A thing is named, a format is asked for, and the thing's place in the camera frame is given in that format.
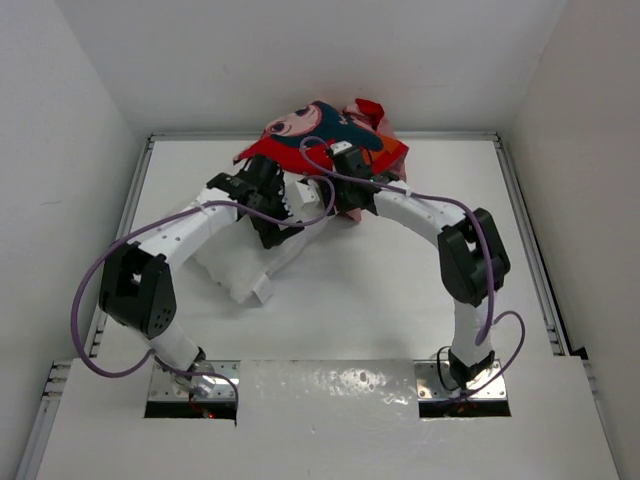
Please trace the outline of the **red patterned pillowcase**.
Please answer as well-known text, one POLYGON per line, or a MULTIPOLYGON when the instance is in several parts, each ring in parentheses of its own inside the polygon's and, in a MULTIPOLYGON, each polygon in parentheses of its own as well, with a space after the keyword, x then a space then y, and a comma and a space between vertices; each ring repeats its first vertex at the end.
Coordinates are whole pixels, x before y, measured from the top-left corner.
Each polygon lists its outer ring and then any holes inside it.
POLYGON ((321 168, 333 168, 327 147, 341 141, 358 147, 374 173, 391 171, 407 178, 409 147, 396 138, 383 106, 363 98, 343 109, 316 100, 278 117, 233 162, 264 155, 289 173, 319 175, 321 168))

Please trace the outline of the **white pillow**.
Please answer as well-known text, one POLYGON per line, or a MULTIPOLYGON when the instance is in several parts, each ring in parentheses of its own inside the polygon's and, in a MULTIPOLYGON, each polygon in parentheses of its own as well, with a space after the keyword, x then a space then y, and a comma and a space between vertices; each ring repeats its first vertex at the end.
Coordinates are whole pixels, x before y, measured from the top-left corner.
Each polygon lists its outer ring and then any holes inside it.
POLYGON ((241 304, 253 297, 264 303, 274 292, 271 278, 282 267, 297 257, 308 243, 327 226, 331 215, 325 211, 331 198, 329 180, 321 176, 306 179, 300 175, 284 175, 284 200, 289 209, 289 222, 313 221, 298 234, 281 245, 265 249, 250 216, 243 216, 234 224, 221 229, 193 255, 195 261, 206 269, 210 278, 229 290, 231 298, 241 304), (315 208, 295 208, 290 202, 294 182, 314 187, 320 202, 315 208))

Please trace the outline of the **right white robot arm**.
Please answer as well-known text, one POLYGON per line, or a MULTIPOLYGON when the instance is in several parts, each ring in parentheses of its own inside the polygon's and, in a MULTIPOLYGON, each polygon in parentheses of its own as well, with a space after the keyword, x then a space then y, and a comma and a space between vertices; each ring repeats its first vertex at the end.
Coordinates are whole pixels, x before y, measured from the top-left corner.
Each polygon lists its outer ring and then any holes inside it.
POLYGON ((394 221, 437 248, 440 278, 454 301, 450 375, 466 389, 495 358, 490 341, 495 294, 511 269, 491 214, 411 191, 391 171, 376 174, 361 149, 339 142, 327 149, 334 172, 336 206, 362 209, 394 221))

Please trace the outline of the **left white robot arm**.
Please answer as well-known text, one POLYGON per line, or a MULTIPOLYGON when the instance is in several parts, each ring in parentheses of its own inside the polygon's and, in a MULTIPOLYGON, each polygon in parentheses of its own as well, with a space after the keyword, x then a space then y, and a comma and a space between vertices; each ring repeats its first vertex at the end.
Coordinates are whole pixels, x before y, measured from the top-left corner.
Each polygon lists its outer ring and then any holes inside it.
POLYGON ((289 221, 285 207, 282 168, 263 155, 251 158, 236 174, 220 173, 206 183, 189 213, 140 242, 127 242, 105 260, 100 308, 116 322, 141 334, 166 365, 190 371, 202 357, 201 349, 175 319, 176 297, 172 274, 200 247, 224 228, 240 221, 248 210, 250 236, 258 246, 272 249, 302 231, 266 220, 289 221))

